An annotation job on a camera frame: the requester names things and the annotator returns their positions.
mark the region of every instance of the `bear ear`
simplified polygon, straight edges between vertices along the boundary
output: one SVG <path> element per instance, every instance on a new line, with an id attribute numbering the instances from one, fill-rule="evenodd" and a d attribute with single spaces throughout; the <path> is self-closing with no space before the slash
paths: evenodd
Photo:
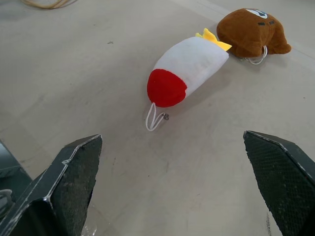
<path id="1" fill-rule="evenodd" d="M 291 51 L 289 44 L 278 45 L 275 47 L 268 47 L 268 54 L 286 54 Z"/>

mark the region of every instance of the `yellow plush fin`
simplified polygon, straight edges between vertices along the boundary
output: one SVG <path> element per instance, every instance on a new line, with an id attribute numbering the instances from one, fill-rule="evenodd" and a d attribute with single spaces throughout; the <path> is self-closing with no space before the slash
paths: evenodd
<path id="1" fill-rule="evenodd" d="M 196 33 L 196 37 L 204 38 L 210 42 L 213 42 L 225 51 L 229 50 L 232 47 L 231 45 L 227 43 L 218 41 L 216 36 L 213 33 L 211 33 L 207 28 L 203 30 L 203 35 Z"/>

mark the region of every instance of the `yellow cable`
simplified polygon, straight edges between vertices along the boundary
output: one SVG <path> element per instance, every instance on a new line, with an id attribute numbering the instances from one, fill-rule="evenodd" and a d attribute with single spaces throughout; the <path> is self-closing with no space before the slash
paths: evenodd
<path id="1" fill-rule="evenodd" d="M 56 8 L 60 8 L 63 5 L 65 5 L 69 0 L 58 0 L 57 2 L 51 4 L 51 5 L 42 5 L 30 0 L 21 0 L 23 3 L 25 3 L 26 5 L 29 6 L 33 6 L 33 7 L 37 7 L 40 9 L 56 9 Z"/>

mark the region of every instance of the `textured gripper pad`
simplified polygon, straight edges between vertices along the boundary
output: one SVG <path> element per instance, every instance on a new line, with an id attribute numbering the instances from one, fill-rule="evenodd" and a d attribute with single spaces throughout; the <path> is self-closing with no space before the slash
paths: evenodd
<path id="1" fill-rule="evenodd" d="M 315 235 L 314 162 L 294 143 L 247 131 L 258 188 L 283 236 Z"/>
<path id="2" fill-rule="evenodd" d="M 60 223 L 69 236 L 81 235 L 98 171 L 101 138 L 78 149 L 51 202 Z"/>

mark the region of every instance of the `red plush nose cone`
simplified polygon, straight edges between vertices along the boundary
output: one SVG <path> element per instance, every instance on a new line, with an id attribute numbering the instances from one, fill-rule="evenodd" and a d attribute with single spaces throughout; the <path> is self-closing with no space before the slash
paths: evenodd
<path id="1" fill-rule="evenodd" d="M 186 89 L 184 81 L 167 70 L 155 69 L 149 76 L 148 97 L 158 107 L 171 107 L 183 101 Z"/>

